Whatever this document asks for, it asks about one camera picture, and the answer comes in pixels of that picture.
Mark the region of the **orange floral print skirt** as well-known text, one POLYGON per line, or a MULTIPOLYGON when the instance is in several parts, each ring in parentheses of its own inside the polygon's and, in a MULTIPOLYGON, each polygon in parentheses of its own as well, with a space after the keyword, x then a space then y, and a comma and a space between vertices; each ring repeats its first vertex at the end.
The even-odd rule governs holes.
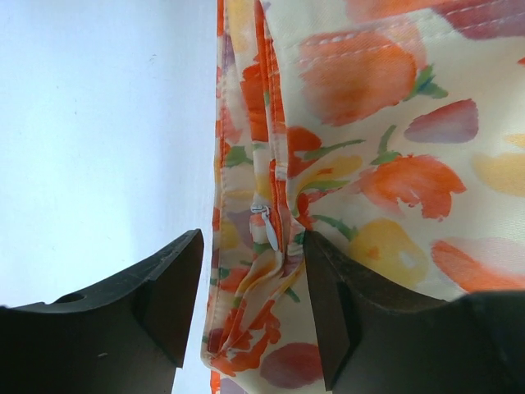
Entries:
POLYGON ((419 294, 524 294, 521 1, 220 1, 201 357, 326 389, 307 231, 419 294))

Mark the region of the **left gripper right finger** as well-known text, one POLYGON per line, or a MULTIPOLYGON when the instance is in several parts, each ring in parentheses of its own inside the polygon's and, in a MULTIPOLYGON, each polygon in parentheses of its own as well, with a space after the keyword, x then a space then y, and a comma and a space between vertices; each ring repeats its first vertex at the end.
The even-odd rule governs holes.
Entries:
POLYGON ((402 287, 307 231, 304 257, 326 389, 521 393, 524 294, 444 301, 402 287))

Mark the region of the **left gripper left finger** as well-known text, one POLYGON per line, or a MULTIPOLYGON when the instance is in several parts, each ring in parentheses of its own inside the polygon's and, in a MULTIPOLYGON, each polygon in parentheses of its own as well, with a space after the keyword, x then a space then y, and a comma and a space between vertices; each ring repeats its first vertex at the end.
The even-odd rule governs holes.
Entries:
POLYGON ((171 392, 202 259, 203 235, 194 229, 51 304, 2 307, 2 392, 171 392))

